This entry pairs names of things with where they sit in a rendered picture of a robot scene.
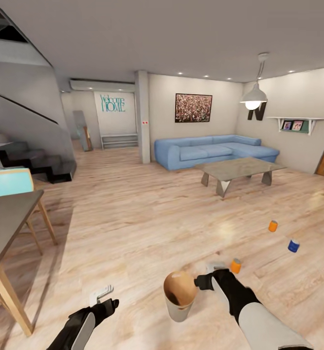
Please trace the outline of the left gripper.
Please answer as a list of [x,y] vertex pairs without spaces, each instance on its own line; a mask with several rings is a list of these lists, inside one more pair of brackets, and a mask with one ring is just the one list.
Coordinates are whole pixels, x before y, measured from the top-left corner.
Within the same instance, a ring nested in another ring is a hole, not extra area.
[[[113,315],[115,313],[115,309],[118,308],[118,306],[119,306],[119,300],[118,299],[112,300],[112,298],[110,298],[101,304],[96,304],[95,306],[91,307],[91,308],[96,308],[99,311],[100,319],[99,319],[98,325],[102,323],[104,319]],[[97,326],[94,326],[94,328],[96,328]]]

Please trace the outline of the can of soda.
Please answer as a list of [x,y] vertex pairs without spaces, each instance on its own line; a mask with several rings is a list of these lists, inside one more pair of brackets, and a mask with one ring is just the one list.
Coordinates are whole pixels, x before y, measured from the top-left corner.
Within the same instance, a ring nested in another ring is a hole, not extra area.
[[295,240],[291,240],[288,248],[291,252],[297,252],[299,246],[300,246],[300,242],[295,239]]
[[241,268],[241,261],[240,259],[233,259],[232,265],[231,265],[231,270],[234,274],[238,274]]
[[270,230],[271,232],[275,232],[277,226],[278,226],[278,224],[277,224],[276,221],[271,221],[271,222],[270,222],[270,226],[269,226],[269,230]]

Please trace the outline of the trash can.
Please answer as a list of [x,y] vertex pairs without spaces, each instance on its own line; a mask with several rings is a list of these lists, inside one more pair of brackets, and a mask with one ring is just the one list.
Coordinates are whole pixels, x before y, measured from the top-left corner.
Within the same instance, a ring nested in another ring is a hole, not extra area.
[[[180,274],[180,277],[173,277]],[[170,317],[176,323],[183,322],[197,295],[194,279],[184,271],[173,271],[163,281],[164,295]]]

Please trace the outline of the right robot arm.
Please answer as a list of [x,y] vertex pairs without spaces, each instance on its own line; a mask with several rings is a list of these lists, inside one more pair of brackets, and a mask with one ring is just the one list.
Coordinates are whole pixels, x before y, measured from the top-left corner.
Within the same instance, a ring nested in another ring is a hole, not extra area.
[[206,275],[194,284],[200,290],[215,291],[235,319],[252,350],[315,350],[260,301],[250,287],[244,287],[222,260],[205,262]]

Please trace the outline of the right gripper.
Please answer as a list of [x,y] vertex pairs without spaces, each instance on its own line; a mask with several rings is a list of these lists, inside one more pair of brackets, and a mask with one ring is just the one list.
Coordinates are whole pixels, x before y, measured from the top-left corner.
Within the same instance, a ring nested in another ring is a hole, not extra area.
[[211,284],[211,276],[213,273],[208,275],[199,275],[196,279],[194,279],[194,284],[196,287],[199,287],[200,290],[212,290],[213,286]]

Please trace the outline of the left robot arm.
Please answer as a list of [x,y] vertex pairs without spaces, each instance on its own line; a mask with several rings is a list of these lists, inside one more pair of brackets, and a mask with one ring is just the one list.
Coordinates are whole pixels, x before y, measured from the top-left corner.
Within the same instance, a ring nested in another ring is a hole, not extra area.
[[46,350],[84,350],[93,330],[119,306],[118,299],[110,298],[103,303],[99,300],[113,291],[110,284],[92,292],[90,306],[69,315],[64,329]]

